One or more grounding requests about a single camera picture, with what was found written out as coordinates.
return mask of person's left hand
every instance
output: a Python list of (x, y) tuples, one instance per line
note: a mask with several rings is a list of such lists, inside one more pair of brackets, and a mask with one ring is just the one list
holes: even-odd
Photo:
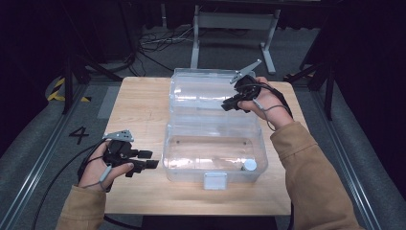
[(89, 163), (84, 170), (83, 176), (78, 184), (78, 187), (96, 191), (104, 191), (103, 188), (108, 188), (113, 183), (113, 180), (118, 176), (128, 173), (129, 171), (134, 168), (132, 163), (122, 164), (121, 166), (115, 167), (111, 169), (111, 172), (105, 178), (102, 184), (95, 184), (99, 182), (102, 174), (104, 173), (105, 169), (107, 169), (107, 165), (102, 160), (102, 155), (104, 154), (105, 150), (107, 149), (107, 145), (109, 142), (103, 142), (95, 152), (89, 157)]

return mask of brown sleeve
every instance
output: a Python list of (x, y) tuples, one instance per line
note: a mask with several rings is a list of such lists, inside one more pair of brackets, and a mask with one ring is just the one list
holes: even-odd
[(271, 140), (286, 169), (295, 229), (362, 229), (337, 172), (299, 122), (278, 129)]
[(105, 193), (72, 186), (56, 229), (98, 229), (104, 217)]

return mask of jacket cuff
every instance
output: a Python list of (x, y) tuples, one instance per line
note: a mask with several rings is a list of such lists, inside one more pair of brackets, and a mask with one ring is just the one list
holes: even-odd
[(67, 219), (100, 219), (104, 217), (104, 208), (105, 192), (73, 185), (60, 215)]
[(300, 122), (281, 127), (271, 135), (271, 141), (281, 161), (298, 151), (317, 145), (317, 142)]

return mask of hand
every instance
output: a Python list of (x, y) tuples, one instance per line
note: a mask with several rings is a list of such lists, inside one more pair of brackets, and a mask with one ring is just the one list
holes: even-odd
[[(269, 85), (268, 80), (264, 77), (257, 77), (257, 82), (266, 83)], [(256, 100), (264, 109), (270, 108), (274, 105), (282, 105), (277, 96), (264, 88), (260, 90)], [(238, 107), (255, 112), (263, 120), (270, 122), (275, 129), (279, 129), (294, 122), (284, 107), (274, 107), (268, 111), (265, 111), (266, 116), (264, 112), (256, 104), (254, 104), (253, 101), (241, 101), (238, 103)]]
[[(101, 156), (103, 156), (105, 150), (107, 149), (108, 143), (109, 142), (103, 142), (89, 157), (88, 161), (89, 163), (87, 164), (86, 169), (84, 170), (83, 176), (81, 177), (78, 187), (83, 188), (88, 185), (92, 185), (99, 182), (105, 169), (107, 169), (107, 165), (104, 163)], [(105, 178), (102, 184), (95, 184), (86, 187), (86, 189), (104, 191), (103, 188), (107, 188), (108, 186), (110, 186), (115, 178), (119, 177), (122, 174), (128, 173), (129, 171), (132, 170), (132, 168), (134, 168), (134, 165), (132, 163), (126, 163), (122, 164), (121, 166), (115, 167), (111, 169), (111, 172), (108, 174), (108, 176)]]

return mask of silver metal lever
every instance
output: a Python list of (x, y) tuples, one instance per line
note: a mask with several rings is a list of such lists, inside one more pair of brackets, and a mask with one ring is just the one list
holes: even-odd
[(239, 71), (236, 71), (236, 75), (230, 80), (230, 84), (242, 79), (245, 75), (248, 75), (251, 71), (253, 71), (262, 61), (258, 59), (256, 62), (248, 65), (245, 68), (242, 68)]

